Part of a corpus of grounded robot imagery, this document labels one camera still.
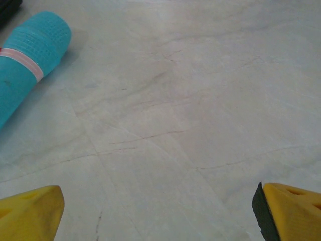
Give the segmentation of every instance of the yellow plastic part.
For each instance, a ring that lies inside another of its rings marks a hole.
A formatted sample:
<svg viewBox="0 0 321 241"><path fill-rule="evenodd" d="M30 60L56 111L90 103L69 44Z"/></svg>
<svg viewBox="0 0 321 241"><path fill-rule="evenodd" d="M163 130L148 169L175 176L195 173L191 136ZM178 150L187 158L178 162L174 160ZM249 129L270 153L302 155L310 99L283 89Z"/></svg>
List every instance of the yellow plastic part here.
<svg viewBox="0 0 321 241"><path fill-rule="evenodd" d="M0 200L1 241L53 241L64 211L59 186L47 186Z"/></svg>
<svg viewBox="0 0 321 241"><path fill-rule="evenodd" d="M321 240L321 194L279 183L263 191L281 241Z"/></svg>

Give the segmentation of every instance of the yoga mat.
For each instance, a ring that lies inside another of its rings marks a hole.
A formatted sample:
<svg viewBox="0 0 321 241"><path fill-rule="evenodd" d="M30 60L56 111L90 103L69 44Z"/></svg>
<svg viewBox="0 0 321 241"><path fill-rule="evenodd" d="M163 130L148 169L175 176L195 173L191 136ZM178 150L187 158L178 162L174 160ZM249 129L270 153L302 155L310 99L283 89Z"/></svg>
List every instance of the yoga mat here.
<svg viewBox="0 0 321 241"><path fill-rule="evenodd" d="M51 12L36 14L13 30L0 51L0 128L59 65L70 40L68 24Z"/></svg>

